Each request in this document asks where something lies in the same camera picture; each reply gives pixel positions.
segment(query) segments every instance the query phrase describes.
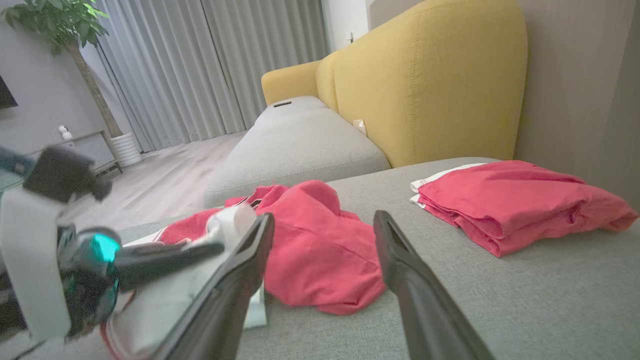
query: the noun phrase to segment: potted plant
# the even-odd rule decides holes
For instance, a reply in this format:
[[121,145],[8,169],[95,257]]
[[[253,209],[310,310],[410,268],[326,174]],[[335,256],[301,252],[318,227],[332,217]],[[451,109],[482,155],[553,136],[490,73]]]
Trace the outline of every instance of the potted plant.
[[95,46],[99,37],[108,35],[107,30],[98,22],[98,17],[109,16],[96,9],[94,4],[95,0],[24,0],[22,4],[4,9],[0,17],[4,16],[14,29],[15,24],[19,23],[23,28],[40,35],[51,46],[54,56],[65,51],[71,54],[100,110],[111,141],[118,151],[121,165],[133,165],[142,160],[133,137],[131,134],[122,134],[80,53],[81,46],[84,47],[87,43]]

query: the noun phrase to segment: cyan light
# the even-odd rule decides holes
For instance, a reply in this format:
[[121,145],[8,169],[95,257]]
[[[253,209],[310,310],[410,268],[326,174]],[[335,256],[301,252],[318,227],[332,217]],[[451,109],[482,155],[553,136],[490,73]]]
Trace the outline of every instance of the cyan light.
[[112,263],[116,258],[116,252],[120,250],[120,244],[104,234],[93,235],[93,240],[98,245],[97,250],[99,254],[97,255],[100,256],[103,261]]

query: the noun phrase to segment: foliage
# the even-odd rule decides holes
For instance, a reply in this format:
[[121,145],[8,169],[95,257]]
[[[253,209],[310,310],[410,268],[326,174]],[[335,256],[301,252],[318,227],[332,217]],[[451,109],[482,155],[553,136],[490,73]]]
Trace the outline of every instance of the foliage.
[[53,55],[60,54],[69,44],[97,44],[98,36],[108,34],[98,22],[98,16],[107,14],[93,7],[95,0],[24,0],[4,9],[7,23],[15,29],[15,23],[41,35],[51,44]]

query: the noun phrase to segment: television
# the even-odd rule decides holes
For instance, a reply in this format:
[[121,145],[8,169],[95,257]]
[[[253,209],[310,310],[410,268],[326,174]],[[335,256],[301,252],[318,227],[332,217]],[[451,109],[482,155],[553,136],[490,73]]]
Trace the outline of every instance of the television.
[[15,102],[9,88],[6,87],[2,76],[0,76],[0,109],[12,108],[14,106],[18,106],[18,103]]

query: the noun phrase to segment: yellow upholstery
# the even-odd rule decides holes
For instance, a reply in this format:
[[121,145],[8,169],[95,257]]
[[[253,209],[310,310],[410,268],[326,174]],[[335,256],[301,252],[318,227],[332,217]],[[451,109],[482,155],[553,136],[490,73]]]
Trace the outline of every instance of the yellow upholstery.
[[316,70],[318,98],[335,112],[338,112],[338,99],[335,96],[335,78],[333,77],[333,71],[338,54],[339,51],[336,51],[322,59]]
[[316,69],[320,61],[269,71],[262,76],[262,92],[267,105],[292,97],[318,96]]
[[[275,72],[290,71],[282,76],[290,84],[294,68]],[[400,167],[458,156],[512,158],[526,72],[527,33],[516,0],[427,0],[329,55],[310,82],[334,108],[326,79],[333,76],[339,114],[363,119],[367,136]],[[263,87],[265,98],[285,92],[278,87]]]

